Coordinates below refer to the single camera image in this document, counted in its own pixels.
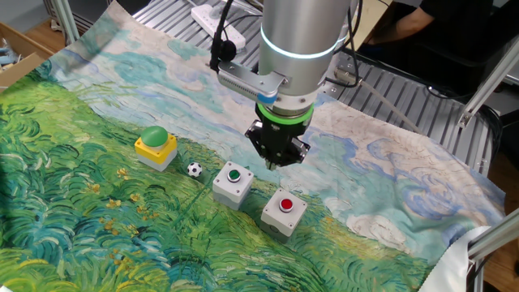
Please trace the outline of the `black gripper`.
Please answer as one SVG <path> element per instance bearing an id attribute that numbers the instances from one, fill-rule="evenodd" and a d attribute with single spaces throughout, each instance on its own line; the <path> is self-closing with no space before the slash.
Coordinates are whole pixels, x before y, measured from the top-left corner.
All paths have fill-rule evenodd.
<path id="1" fill-rule="evenodd" d="M 301 164 L 311 146 L 299 139 L 309 122 L 282 124 L 269 118 L 255 120 L 245 132 L 256 152 L 265 160 L 268 169 Z"/>

